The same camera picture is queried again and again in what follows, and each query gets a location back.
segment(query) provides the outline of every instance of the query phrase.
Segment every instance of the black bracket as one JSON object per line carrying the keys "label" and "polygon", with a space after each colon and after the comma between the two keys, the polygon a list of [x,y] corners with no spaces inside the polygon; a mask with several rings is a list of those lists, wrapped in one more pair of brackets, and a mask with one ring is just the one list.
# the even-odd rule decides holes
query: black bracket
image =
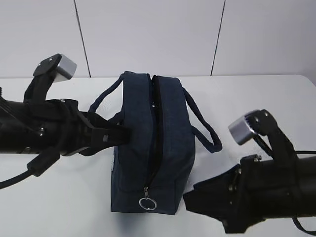
{"label": "black bracket", "polygon": [[250,127],[262,136],[267,136],[271,149],[259,135],[254,136],[255,142],[270,155],[281,167],[290,167],[298,159],[294,147],[277,125],[275,118],[267,110],[254,111],[246,117]]}

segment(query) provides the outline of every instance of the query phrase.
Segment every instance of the white wall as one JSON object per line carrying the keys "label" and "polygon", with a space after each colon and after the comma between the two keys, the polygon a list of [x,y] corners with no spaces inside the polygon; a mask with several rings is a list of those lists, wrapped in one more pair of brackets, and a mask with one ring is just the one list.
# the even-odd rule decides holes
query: white wall
{"label": "white wall", "polygon": [[0,78],[30,78],[38,63],[63,53],[88,71],[72,0],[0,1]]}
{"label": "white wall", "polygon": [[316,1],[226,0],[213,75],[301,74],[316,83]]}
{"label": "white wall", "polygon": [[[314,0],[76,0],[93,77],[302,74],[316,83]],[[215,48],[225,11],[218,47]],[[89,76],[74,0],[2,0],[0,78],[61,52]]]}
{"label": "white wall", "polygon": [[77,0],[93,77],[209,76],[224,0]]}

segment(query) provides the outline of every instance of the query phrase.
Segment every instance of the zipper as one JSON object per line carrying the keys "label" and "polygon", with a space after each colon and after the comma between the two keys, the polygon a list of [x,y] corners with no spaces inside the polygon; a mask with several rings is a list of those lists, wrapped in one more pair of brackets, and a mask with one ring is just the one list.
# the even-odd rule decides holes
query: zipper
{"label": "zipper", "polygon": [[153,142],[150,150],[150,160],[148,163],[148,175],[144,185],[144,195],[149,199],[148,189],[150,188],[154,178],[156,177],[163,153],[163,121],[162,121],[162,107],[161,107],[161,94],[159,88],[159,80],[153,76],[151,80],[151,93],[152,93],[152,116],[154,123]]}

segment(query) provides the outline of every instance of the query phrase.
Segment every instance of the screw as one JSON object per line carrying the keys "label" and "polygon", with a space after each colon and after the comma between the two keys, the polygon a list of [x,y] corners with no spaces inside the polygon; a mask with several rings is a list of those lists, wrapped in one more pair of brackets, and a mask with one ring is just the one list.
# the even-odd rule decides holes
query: screw
{"label": "screw", "polygon": [[259,162],[261,161],[262,157],[261,156],[257,156],[255,157],[255,159],[253,160],[254,162]]}
{"label": "screw", "polygon": [[39,130],[39,135],[42,137],[42,136],[44,135],[44,132],[45,132],[45,130],[44,130],[44,128],[42,127],[42,128]]}

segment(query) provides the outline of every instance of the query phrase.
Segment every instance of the white table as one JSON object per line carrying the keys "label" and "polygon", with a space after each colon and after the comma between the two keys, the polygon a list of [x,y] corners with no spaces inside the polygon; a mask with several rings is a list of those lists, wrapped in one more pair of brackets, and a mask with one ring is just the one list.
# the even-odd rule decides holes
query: white table
{"label": "white table", "polygon": [[[72,79],[56,83],[48,98],[79,100],[86,111],[115,78]],[[29,79],[0,79],[3,97],[21,101]],[[199,105],[205,119],[223,142],[223,151],[210,155],[197,142],[192,184],[216,176],[240,158],[262,153],[253,142],[238,146],[228,125],[244,113],[267,109],[298,150],[316,150],[316,88],[302,76],[184,77],[183,86]],[[121,89],[104,101],[98,113],[110,118],[121,107]],[[197,119],[192,124],[201,128]],[[209,237],[224,236],[222,224],[210,217],[187,212],[181,202],[175,216],[110,212],[110,177],[113,150],[93,157],[61,158],[41,177],[0,190],[0,233],[6,237]],[[33,155],[0,155],[0,180],[26,170]],[[313,218],[303,220],[316,229]],[[298,237],[291,220],[268,220],[248,229],[245,237]]]}

